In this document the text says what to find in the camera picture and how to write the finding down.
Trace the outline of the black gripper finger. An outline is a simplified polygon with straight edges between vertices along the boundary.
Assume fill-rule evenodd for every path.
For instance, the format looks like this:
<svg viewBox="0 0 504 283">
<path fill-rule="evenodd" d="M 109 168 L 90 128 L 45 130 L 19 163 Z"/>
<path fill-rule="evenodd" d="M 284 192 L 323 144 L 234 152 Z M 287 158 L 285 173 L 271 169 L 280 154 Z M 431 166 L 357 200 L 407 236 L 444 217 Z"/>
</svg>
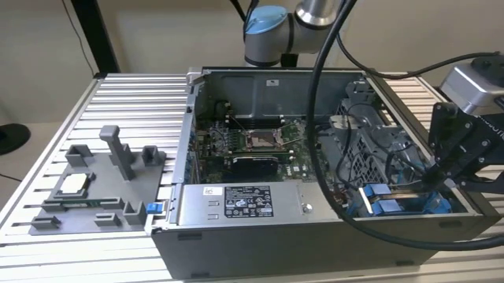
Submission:
<svg viewBox="0 0 504 283">
<path fill-rule="evenodd" d="M 472 171 L 475 157 L 479 156 L 475 143 L 470 143 L 466 152 L 458 157 L 452 179 L 462 189 L 471 192 L 503 192 L 503 173 L 492 180 L 478 176 Z"/>
<path fill-rule="evenodd" d="M 472 116 L 454 103 L 436 103 L 432 112 L 428 145 L 435 164 L 423 176 L 426 188 L 439 188 L 464 169 L 466 151 L 460 148 L 472 130 Z"/>
</svg>

